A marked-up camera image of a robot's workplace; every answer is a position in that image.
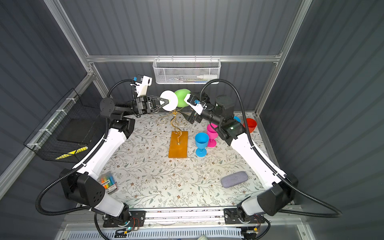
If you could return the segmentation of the pink wine glass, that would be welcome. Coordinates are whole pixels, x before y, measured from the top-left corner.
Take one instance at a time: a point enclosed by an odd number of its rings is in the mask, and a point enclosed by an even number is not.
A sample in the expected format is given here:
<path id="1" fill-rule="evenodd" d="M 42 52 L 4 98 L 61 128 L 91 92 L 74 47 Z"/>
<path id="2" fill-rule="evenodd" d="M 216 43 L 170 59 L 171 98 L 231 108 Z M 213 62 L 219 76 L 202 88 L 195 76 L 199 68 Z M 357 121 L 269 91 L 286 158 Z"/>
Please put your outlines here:
<path id="1" fill-rule="evenodd" d="M 207 126 L 207 135 L 209 136 L 209 142 L 208 142 L 208 147 L 209 148 L 214 148 L 217 145 L 216 138 L 219 136 L 218 133 L 216 132 L 215 128 L 217 126 L 214 124 L 209 124 Z"/>

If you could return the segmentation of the green wine glass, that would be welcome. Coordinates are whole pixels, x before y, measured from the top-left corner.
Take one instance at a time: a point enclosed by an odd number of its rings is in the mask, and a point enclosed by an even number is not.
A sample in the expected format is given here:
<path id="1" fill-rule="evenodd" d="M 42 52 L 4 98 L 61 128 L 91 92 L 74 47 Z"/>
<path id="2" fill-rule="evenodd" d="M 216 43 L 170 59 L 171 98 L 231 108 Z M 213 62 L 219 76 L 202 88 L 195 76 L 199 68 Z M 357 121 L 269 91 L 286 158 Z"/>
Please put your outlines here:
<path id="1" fill-rule="evenodd" d="M 165 111 L 173 111 L 176 108 L 184 108 L 187 107 L 188 104 L 185 101 L 185 97 L 190 94 L 191 91 L 188 89 L 180 89 L 175 92 L 172 91 L 164 91 L 160 95 L 161 99 L 168 100 L 168 104 L 163 106 Z"/>

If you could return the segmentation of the red wine glass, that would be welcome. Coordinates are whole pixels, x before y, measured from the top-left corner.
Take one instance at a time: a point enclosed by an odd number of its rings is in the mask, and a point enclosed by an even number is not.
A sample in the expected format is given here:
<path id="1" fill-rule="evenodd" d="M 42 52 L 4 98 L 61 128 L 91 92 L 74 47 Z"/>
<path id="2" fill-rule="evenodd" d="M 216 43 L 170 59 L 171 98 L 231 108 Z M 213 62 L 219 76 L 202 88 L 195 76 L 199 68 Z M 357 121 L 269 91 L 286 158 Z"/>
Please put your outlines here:
<path id="1" fill-rule="evenodd" d="M 252 118 L 246 118 L 243 122 L 243 127 L 248 125 L 249 132 L 252 133 L 257 127 L 257 121 Z"/>

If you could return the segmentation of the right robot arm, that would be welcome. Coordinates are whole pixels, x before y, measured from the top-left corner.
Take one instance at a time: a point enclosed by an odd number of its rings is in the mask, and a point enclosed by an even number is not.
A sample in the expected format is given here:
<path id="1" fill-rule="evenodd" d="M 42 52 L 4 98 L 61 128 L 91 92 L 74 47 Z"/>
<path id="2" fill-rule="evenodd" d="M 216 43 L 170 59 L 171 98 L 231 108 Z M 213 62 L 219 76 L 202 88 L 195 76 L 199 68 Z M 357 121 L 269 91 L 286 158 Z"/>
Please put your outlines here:
<path id="1" fill-rule="evenodd" d="M 192 117 L 215 125 L 219 137 L 237 151 L 259 178 L 264 191 L 255 197 L 248 197 L 238 204 L 238 215 L 242 221 L 255 214 L 275 215 L 295 197 L 295 191 L 289 186 L 297 186 L 298 179 L 287 175 L 261 152 L 258 146 L 250 141 L 248 128 L 234 119 L 235 102 L 226 95 L 216 98 L 213 109 L 209 109 L 209 101 L 199 100 L 195 94 L 187 94 L 184 98 L 194 113 Z"/>

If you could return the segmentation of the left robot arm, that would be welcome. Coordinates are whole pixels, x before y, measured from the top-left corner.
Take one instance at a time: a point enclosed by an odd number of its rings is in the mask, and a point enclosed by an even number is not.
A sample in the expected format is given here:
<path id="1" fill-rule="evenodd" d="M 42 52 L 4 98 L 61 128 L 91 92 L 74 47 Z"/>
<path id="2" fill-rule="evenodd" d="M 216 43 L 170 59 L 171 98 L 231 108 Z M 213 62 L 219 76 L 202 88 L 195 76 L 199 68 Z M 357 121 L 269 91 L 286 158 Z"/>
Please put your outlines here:
<path id="1" fill-rule="evenodd" d="M 74 172 L 63 170 L 60 177 L 65 197 L 85 205 L 99 214 L 105 214 L 119 225 L 131 220 L 129 207 L 111 197 L 98 181 L 100 173 L 113 153 L 130 137 L 135 120 L 130 115 L 140 116 L 158 111 L 171 103 L 155 96 L 141 96 L 125 104 L 118 104 L 112 98 L 100 103 L 101 116 L 107 122 L 105 135 L 92 150 L 73 167 Z"/>

